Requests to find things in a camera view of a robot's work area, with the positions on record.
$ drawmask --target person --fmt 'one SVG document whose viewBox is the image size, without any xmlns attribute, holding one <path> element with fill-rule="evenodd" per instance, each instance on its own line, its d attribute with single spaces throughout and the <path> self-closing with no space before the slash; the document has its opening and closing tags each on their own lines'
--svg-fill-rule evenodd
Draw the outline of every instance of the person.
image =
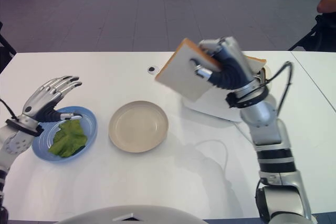
<svg viewBox="0 0 336 224">
<path fill-rule="evenodd" d="M 330 16 L 336 21 L 336 0 L 321 0 L 317 6 L 317 12 Z"/>
<path fill-rule="evenodd" d="M 322 14 L 316 17 L 319 28 L 297 46 L 306 51 L 336 52 L 336 0 L 321 0 L 317 12 Z"/>
</svg>

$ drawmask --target chair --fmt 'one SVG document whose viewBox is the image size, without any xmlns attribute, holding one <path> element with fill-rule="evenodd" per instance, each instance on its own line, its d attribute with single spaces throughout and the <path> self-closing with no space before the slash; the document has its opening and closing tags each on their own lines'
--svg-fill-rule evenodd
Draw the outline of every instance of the chair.
<svg viewBox="0 0 336 224">
<path fill-rule="evenodd" d="M 336 52 L 336 23 L 326 15 L 315 17 L 316 25 L 288 51 L 303 47 L 306 51 Z"/>
<path fill-rule="evenodd" d="M 16 55 L 15 49 L 5 40 L 5 38 L 0 34 L 0 73 L 5 69 L 8 63 L 11 61 L 11 55 Z"/>
</svg>

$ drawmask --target silver robotic hand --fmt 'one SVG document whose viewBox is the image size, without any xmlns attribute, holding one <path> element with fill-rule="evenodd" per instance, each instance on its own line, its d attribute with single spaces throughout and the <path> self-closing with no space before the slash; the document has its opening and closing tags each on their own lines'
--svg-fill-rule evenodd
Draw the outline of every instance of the silver robotic hand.
<svg viewBox="0 0 336 224">
<path fill-rule="evenodd" d="M 3 187 L 9 168 L 16 157 L 26 151 L 33 139 L 43 131 L 38 123 L 81 118 L 79 114 L 59 113 L 54 110 L 57 103 L 69 91 L 82 84 L 78 79 L 78 77 L 64 76 L 46 82 L 27 100 L 22 114 L 8 119 L 7 125 L 0 128 L 0 206 L 2 206 Z M 2 216 L 0 211 L 1 223 L 3 223 Z"/>
<path fill-rule="evenodd" d="M 199 47 L 223 68 L 212 72 L 191 59 L 196 75 L 219 88 L 233 90 L 226 101 L 240 108 L 240 116 L 249 126 L 260 166 L 259 182 L 264 185 L 256 191 L 261 219 L 270 223 L 311 223 L 308 198 L 295 167 L 286 127 L 277 117 L 275 99 L 267 86 L 255 90 L 260 83 L 234 38 L 203 40 Z"/>
</svg>

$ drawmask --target black cable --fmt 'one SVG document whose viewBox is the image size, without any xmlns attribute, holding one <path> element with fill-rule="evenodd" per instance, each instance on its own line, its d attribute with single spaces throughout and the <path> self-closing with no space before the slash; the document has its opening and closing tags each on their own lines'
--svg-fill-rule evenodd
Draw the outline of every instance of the black cable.
<svg viewBox="0 0 336 224">
<path fill-rule="evenodd" d="M 256 194 L 254 196 L 254 198 L 256 199 L 256 201 L 257 201 L 257 191 L 259 189 L 260 183 L 261 183 L 261 179 L 258 181 L 258 184 L 257 184 L 257 187 L 256 187 Z"/>
<path fill-rule="evenodd" d="M 239 102 L 240 100 L 246 98 L 247 96 L 249 96 L 250 94 L 256 92 L 257 90 L 265 87 L 267 84 L 269 84 L 271 81 L 273 81 L 275 78 L 278 77 L 279 74 L 281 74 L 287 67 L 289 67 L 289 74 L 288 74 L 288 81 L 286 84 L 286 88 L 284 90 L 284 93 L 282 94 L 280 103 L 279 103 L 279 107 L 278 107 L 278 115 L 280 114 L 280 110 L 282 107 L 282 104 L 284 103 L 285 97 L 287 95 L 289 86 L 291 85 L 291 79 L 292 79 L 292 74 L 293 74 L 293 64 L 290 61 L 286 61 L 282 67 L 274 74 L 274 76 L 272 76 L 269 80 L 266 80 L 264 84 L 260 85 L 259 87 L 253 89 L 252 91 L 248 92 L 247 94 L 243 95 L 242 97 L 240 97 L 237 102 Z"/>
<path fill-rule="evenodd" d="M 286 84 L 286 87 L 285 87 L 285 90 L 283 91 L 284 93 L 282 94 L 282 97 L 281 97 L 281 100 L 280 100 L 280 103 L 279 103 L 279 107 L 278 107 L 278 115 L 280 114 L 280 111 L 281 111 L 281 108 L 282 108 L 282 105 L 284 103 L 284 100 L 286 98 L 286 95 L 288 93 L 288 90 L 289 90 L 289 86 L 291 86 L 292 84 L 292 76 L 293 76 L 293 64 L 292 62 L 290 61 L 287 61 L 285 64 L 284 64 L 285 68 L 286 67 L 289 67 L 289 72 L 288 72 L 288 80 L 287 80 L 287 84 Z"/>
<path fill-rule="evenodd" d="M 15 119 L 16 121 L 19 121 L 19 119 L 16 117 L 16 115 L 13 112 L 13 110 L 11 110 L 11 108 L 7 105 L 7 103 L 5 103 L 5 101 L 2 100 L 2 99 L 0 99 L 0 102 L 2 102 L 4 104 L 4 106 L 6 107 L 6 109 L 9 111 L 9 113 L 12 116 L 12 119 Z"/>
</svg>

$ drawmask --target white cable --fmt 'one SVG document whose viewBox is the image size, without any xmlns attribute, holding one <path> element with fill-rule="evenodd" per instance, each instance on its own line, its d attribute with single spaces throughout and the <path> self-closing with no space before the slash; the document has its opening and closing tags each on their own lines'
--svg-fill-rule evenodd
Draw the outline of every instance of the white cable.
<svg viewBox="0 0 336 224">
<path fill-rule="evenodd" d="M 233 124 L 236 126 L 237 130 L 239 130 L 239 132 L 243 135 L 243 137 L 251 144 L 253 145 L 252 143 L 252 140 L 245 134 L 244 131 L 242 131 L 242 129 L 239 127 L 239 125 L 236 123 L 236 122 L 233 122 Z"/>
</svg>

